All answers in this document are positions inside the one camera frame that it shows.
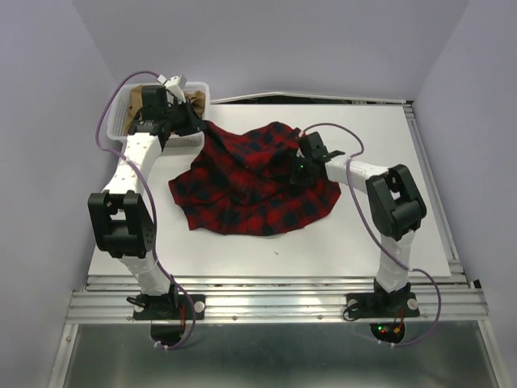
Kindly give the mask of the red plaid pleated skirt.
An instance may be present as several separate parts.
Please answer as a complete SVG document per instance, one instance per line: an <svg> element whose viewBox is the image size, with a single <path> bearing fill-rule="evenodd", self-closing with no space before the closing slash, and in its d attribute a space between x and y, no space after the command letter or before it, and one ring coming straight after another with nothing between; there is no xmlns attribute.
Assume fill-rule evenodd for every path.
<svg viewBox="0 0 517 388"><path fill-rule="evenodd" d="M190 230L272 236L328 216L341 190L317 178L292 183L299 129L280 122L243 134L207 123L204 146L188 171L169 181Z"/></svg>

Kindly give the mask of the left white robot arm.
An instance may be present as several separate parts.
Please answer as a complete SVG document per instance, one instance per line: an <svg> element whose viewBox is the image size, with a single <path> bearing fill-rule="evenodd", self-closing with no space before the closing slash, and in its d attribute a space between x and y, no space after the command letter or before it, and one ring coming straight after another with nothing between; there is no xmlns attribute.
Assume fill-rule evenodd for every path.
<svg viewBox="0 0 517 388"><path fill-rule="evenodd" d="M174 79L141 88L141 107L128 127L124 151L107 186L88 199L98 249L132 273L141 293L153 297L161 318L179 312L174 282L156 257L157 212L147 179L170 142L199 144L206 124Z"/></svg>

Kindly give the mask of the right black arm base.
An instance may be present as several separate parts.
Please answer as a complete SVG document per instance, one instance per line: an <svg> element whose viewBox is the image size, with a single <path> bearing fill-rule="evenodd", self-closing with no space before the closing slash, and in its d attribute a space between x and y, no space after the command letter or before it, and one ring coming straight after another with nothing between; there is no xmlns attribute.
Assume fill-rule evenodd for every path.
<svg viewBox="0 0 517 388"><path fill-rule="evenodd" d="M364 318L417 318L420 316L411 284L388 293L376 281L369 293L348 293L343 318L349 322Z"/></svg>

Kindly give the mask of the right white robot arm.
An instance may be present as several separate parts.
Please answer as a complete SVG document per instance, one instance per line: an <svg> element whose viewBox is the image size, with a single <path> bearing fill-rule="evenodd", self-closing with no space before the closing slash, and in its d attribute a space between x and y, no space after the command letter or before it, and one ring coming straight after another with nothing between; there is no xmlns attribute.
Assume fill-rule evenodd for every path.
<svg viewBox="0 0 517 388"><path fill-rule="evenodd" d="M297 142L291 173L294 184L309 186L322 178L347 185L364 224L368 222L355 193L368 198L371 219L380 235L366 227L380 249L375 287L381 290L372 295L372 306L378 314L390 315L401 305L397 292L409 283L411 246L427 215L413 176L405 165L381 167L356 161L339 150L330 152L319 133L302 134Z"/></svg>

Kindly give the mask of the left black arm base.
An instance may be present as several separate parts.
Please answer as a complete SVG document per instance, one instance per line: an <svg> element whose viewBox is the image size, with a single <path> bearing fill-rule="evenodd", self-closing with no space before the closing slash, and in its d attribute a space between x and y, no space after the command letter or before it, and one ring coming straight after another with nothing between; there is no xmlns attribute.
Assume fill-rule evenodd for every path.
<svg viewBox="0 0 517 388"><path fill-rule="evenodd" d="M144 294L126 297L126 302L132 305L132 318L137 321L170 321L170 320L203 320L206 296L203 294L190 295L194 307L191 307L184 294L149 296Z"/></svg>

